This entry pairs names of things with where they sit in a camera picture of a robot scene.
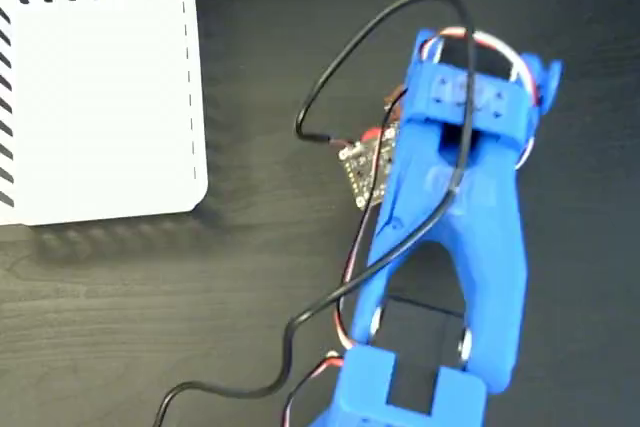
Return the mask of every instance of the circuit board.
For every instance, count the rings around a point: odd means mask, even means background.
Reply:
[[[371,205],[382,202],[384,197],[387,178],[391,172],[391,162],[393,160],[393,151],[396,146],[396,136],[398,132],[398,123],[394,122],[384,131],[382,138],[382,146],[380,150],[380,160],[378,162],[378,178],[376,180],[375,190],[373,191],[373,199]],[[338,152],[338,158],[347,173],[353,195],[358,208],[364,210],[369,193],[371,192],[371,184],[373,182],[373,161],[376,152],[378,138],[372,138],[362,142],[357,142],[353,146],[345,147]]]

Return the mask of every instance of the black wire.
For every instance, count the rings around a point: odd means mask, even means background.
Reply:
[[[379,14],[374,21],[369,22],[356,36],[354,39],[347,44],[343,52],[341,52],[336,61],[332,62],[329,68],[325,71],[325,73],[320,77],[320,80],[317,82],[314,89],[309,96],[307,101],[305,101],[305,107],[301,111],[301,115],[298,116],[298,121],[296,121],[296,132],[299,136],[306,135],[307,138],[305,140],[311,140],[308,138],[310,134],[303,134],[301,131],[301,124],[304,120],[304,114],[308,111],[308,107],[313,103],[315,97],[317,97],[319,91],[322,89],[322,86],[326,83],[326,81],[331,77],[333,72],[344,62],[344,60],[348,57],[348,55],[357,47],[357,45],[362,42],[362,40],[375,29],[375,27],[384,21],[389,15],[400,10],[402,7],[407,5],[411,5],[415,2],[419,1],[427,1],[427,0],[399,0],[392,4],[390,7],[386,8],[381,14]],[[349,295],[356,289],[358,289],[362,284],[375,276],[378,272],[380,272],[389,262],[398,258],[405,252],[407,252],[414,244],[419,241],[424,234],[433,227],[433,225],[445,214],[447,209],[453,203],[458,187],[460,186],[460,182],[462,181],[462,177],[464,175],[464,170],[467,164],[467,160],[469,157],[469,150],[471,148],[471,133],[473,130],[472,126],[472,116],[473,116],[473,105],[474,105],[474,86],[475,86],[475,63],[476,63],[476,50],[475,50],[475,42],[473,40],[473,33],[475,32],[475,26],[473,21],[467,12],[466,7],[460,0],[440,0],[444,1],[454,7],[457,11],[460,21],[462,25],[466,28],[465,39],[467,41],[467,52],[468,52],[468,79],[467,79],[467,88],[466,88],[466,102],[464,108],[464,122],[462,125],[462,135],[460,139],[460,148],[458,151],[458,158],[456,159],[456,164],[451,174],[451,178],[449,180],[449,185],[447,187],[446,193],[443,195],[442,199],[436,206],[436,208],[431,212],[431,214],[424,220],[413,232],[411,232],[403,241],[401,241],[398,245],[396,245],[393,249],[383,255],[380,259],[375,261],[372,265],[370,265],[366,270],[362,273],[358,274],[351,281],[342,284],[337,289],[329,292],[324,297],[315,301],[311,305],[309,305],[305,310],[300,312],[298,315],[292,317],[289,322],[287,322],[283,336],[282,336],[282,364],[280,366],[280,370],[276,375],[276,378],[258,388],[254,389],[238,389],[238,388],[230,388],[222,385],[212,384],[209,382],[202,381],[187,381],[182,382],[171,390],[169,390],[164,396],[162,403],[156,413],[156,418],[153,423],[154,427],[160,427],[164,421],[164,418],[167,414],[167,410],[171,405],[171,402],[176,398],[177,395],[182,392],[186,392],[189,390],[197,390],[201,392],[206,392],[210,394],[220,395],[222,397],[230,397],[236,399],[258,399],[262,397],[266,397],[271,395],[282,388],[282,386],[286,383],[289,375],[291,373],[291,367],[293,364],[293,338],[295,336],[298,328],[311,319],[314,315],[326,309],[327,307],[333,305],[336,301],[338,301],[341,297]]]
[[[311,380],[313,378],[313,375],[316,373],[316,371],[322,367],[324,365],[325,362],[327,362],[327,360],[329,358],[333,358],[333,359],[342,359],[342,356],[332,356],[332,357],[325,357],[324,359],[322,359],[320,362],[318,362],[313,369],[311,369],[309,372],[307,372],[305,374],[305,376],[300,379],[300,381],[296,384],[296,386],[291,390],[291,392],[289,392],[289,395],[287,395],[287,399],[285,400],[284,403],[284,408],[282,409],[282,416],[280,418],[280,423],[282,425],[285,424],[285,419],[286,419],[286,415],[287,415],[287,410],[290,409],[292,407],[293,404],[293,400],[295,398],[296,395],[298,395],[298,392],[300,392],[300,389],[302,389],[302,387],[304,387],[304,385],[309,382],[309,380]]]
[[[380,123],[380,135],[384,135],[384,131],[387,128],[387,124],[389,123],[389,120],[393,115],[393,109],[395,109],[396,105],[398,105],[398,102],[402,100],[402,98],[406,95],[406,93],[407,93],[407,89],[402,89],[402,91],[399,92],[389,104],[389,108],[384,113],[384,116],[382,117],[382,122]],[[353,242],[351,243],[351,249],[349,250],[349,255],[347,256],[347,265],[345,266],[345,271],[348,268],[348,264],[351,256],[357,257],[358,255],[358,253],[354,252],[354,250],[358,247],[356,245],[358,241],[358,237],[362,235],[362,231],[366,227],[365,221],[367,220],[367,217],[369,215],[368,211],[371,208],[371,203],[373,202],[373,193],[376,190],[376,183],[378,182],[378,170],[380,169],[380,162],[382,161],[381,152],[382,152],[382,141],[378,142],[376,145],[376,151],[374,155],[377,158],[377,160],[376,160],[376,165],[373,166],[373,178],[371,179],[371,188],[369,189],[369,196],[367,197],[367,202],[364,205],[362,216],[360,217],[360,222],[358,223],[358,229],[356,231],[356,235],[354,236]],[[344,321],[342,319],[342,309],[340,308],[340,300],[336,302],[336,310],[338,312],[339,327],[342,329],[343,332],[346,332],[347,329],[345,328]]]
[[[349,58],[349,56],[356,50],[362,42],[374,31],[376,30],[385,20],[391,17],[393,14],[398,12],[399,10],[412,5],[418,2],[431,1],[431,0],[397,0],[393,4],[389,5],[386,9],[376,15],[371,21],[369,21],[364,27],[360,29],[360,31],[343,47],[340,53],[335,57],[335,59],[329,64],[329,66],[323,71],[322,75],[316,80],[315,84],[307,94],[305,98],[302,109],[298,113],[295,122],[295,132],[300,140],[304,140],[306,142],[315,142],[315,143],[328,143],[334,140],[334,137],[330,134],[323,132],[305,132],[303,129],[303,124],[311,106],[316,101],[320,92],[325,87],[327,82],[333,77],[333,75],[338,71],[338,69],[344,64],[344,62]],[[460,15],[460,20],[464,26],[468,24],[468,21],[471,20],[465,11],[464,5],[460,0],[435,0],[442,1],[449,5],[452,5]]]

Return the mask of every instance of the screw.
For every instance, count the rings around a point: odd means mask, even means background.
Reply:
[[[380,328],[380,321],[382,320],[382,307],[378,307],[376,311],[373,313],[373,318],[371,319],[371,327],[369,328],[369,335],[373,337],[378,332]]]
[[[458,342],[458,354],[460,354],[460,360],[465,364],[469,360],[469,357],[471,357],[471,344],[471,331],[464,329],[462,339]]]

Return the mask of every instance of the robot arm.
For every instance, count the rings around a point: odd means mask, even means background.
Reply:
[[[432,32],[421,32],[414,49],[369,264],[430,214],[453,169],[456,145],[451,138],[462,123],[466,71],[424,58],[421,46],[432,38]],[[367,344],[387,283],[405,255],[363,287],[351,329],[359,344],[347,352],[331,407],[314,427],[476,427],[482,425],[487,394],[509,385],[527,277],[516,165],[540,117],[550,109],[561,75],[559,62],[545,70],[533,54],[522,59],[535,79],[538,98],[532,99],[517,79],[477,75],[468,170],[455,203],[424,238],[443,244],[455,263],[466,304],[464,367],[439,368],[429,415],[389,402],[395,354]]]

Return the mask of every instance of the dark wooden table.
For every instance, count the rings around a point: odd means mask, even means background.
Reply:
[[[272,378],[285,320],[336,285],[358,218],[332,153],[296,142],[293,117],[319,70],[390,1],[198,0],[209,194],[193,215],[0,229],[3,426],[146,427],[182,379]],[[635,425],[637,0],[465,1],[482,29],[566,61],[519,176],[526,320],[514,383],[491,400],[486,425]],[[377,122],[417,30],[454,20],[443,7],[397,18],[311,122],[345,134]],[[432,254],[401,275],[447,302],[455,279]],[[337,346],[328,315],[295,346],[297,378]],[[301,395],[295,425],[326,404],[330,377]],[[283,398],[189,394],[167,425],[274,426]]]

